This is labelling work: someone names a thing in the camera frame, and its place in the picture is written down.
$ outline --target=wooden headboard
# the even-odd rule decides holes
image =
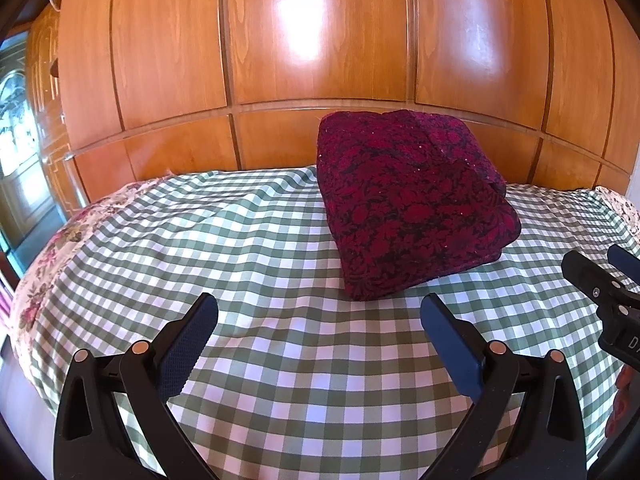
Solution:
[[[614,0],[62,0],[60,94],[91,200],[313,164],[333,110],[461,118],[509,182],[624,192],[640,41]]]

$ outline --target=checkered bed sheet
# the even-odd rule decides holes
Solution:
[[[507,198],[522,234],[499,261],[358,303],[342,291],[315,167],[165,180],[105,221],[58,278],[34,326],[36,387],[55,412],[75,350],[123,352],[210,292],[218,326],[168,405],[220,478],[415,480],[470,405],[420,325],[420,300],[436,292],[515,352],[564,351],[593,456],[620,362],[597,346],[595,306],[560,262],[578,249],[613,271],[609,245],[640,248],[591,190],[509,186]],[[126,398],[117,401],[143,462],[158,469]],[[514,398],[485,466],[517,410]]]

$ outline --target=textured blue pad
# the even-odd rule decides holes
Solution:
[[[427,296],[420,304],[420,321],[458,393],[478,402],[482,394],[482,362],[456,330],[456,318],[437,296]]]
[[[640,285],[640,260],[633,254],[614,244],[607,251],[607,260],[617,270],[623,272]]]
[[[218,302],[208,296],[160,363],[156,387],[162,402],[180,394],[217,324]]]

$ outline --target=maroon blanket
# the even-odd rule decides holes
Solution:
[[[318,186],[354,300],[493,262],[520,235],[504,179],[450,116],[328,115]]]

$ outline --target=silver rivet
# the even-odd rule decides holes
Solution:
[[[562,361],[564,361],[564,354],[559,350],[552,350],[551,351],[551,358],[556,363],[561,363]]]
[[[89,352],[87,352],[84,348],[82,350],[78,350],[76,352],[76,354],[74,355],[74,361],[76,361],[76,363],[81,363],[82,361],[84,361],[85,359],[87,359],[89,357]]]
[[[498,355],[506,354],[507,345],[505,345],[502,341],[491,341],[489,343],[489,350]]]
[[[133,346],[131,347],[131,351],[134,354],[143,354],[147,350],[149,350],[149,343],[147,341],[137,341],[133,343]]]

